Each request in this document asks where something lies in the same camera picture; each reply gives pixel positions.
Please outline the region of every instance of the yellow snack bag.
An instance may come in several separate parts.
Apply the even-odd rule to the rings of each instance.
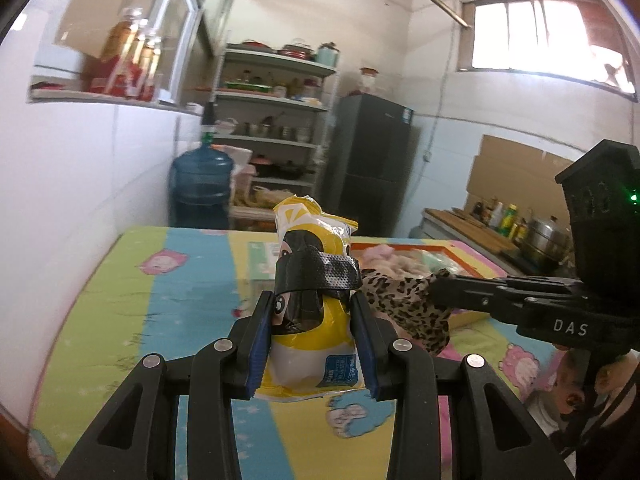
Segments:
[[[322,212],[308,196],[289,197],[274,211],[280,241],[276,305],[256,396],[286,402],[363,388],[347,313],[360,282],[349,257],[358,224]]]

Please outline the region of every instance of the leopard print cloth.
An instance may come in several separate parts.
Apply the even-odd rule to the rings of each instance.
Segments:
[[[438,277],[448,275],[441,270],[428,278],[394,279],[378,270],[364,269],[360,290],[375,310],[387,314],[435,356],[449,344],[448,320],[452,309],[431,303],[428,289]]]

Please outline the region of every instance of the blue water bottle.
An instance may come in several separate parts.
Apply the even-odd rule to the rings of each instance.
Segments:
[[[228,229],[228,204],[234,162],[206,139],[174,160],[169,176],[172,227]]]

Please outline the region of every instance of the pink cartoon sheep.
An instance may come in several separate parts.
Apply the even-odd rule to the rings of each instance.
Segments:
[[[533,381],[538,376],[540,362],[531,352],[509,343],[507,353],[498,363],[498,368],[514,386],[518,387],[520,397],[524,398],[529,395]]]
[[[138,268],[145,274],[157,276],[158,274],[165,274],[183,266],[188,258],[186,254],[163,249],[149,256]]]

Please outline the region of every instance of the black tape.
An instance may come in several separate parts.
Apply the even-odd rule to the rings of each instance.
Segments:
[[[358,261],[350,256],[307,247],[281,256],[276,263],[276,296],[296,290],[356,290],[361,286]]]

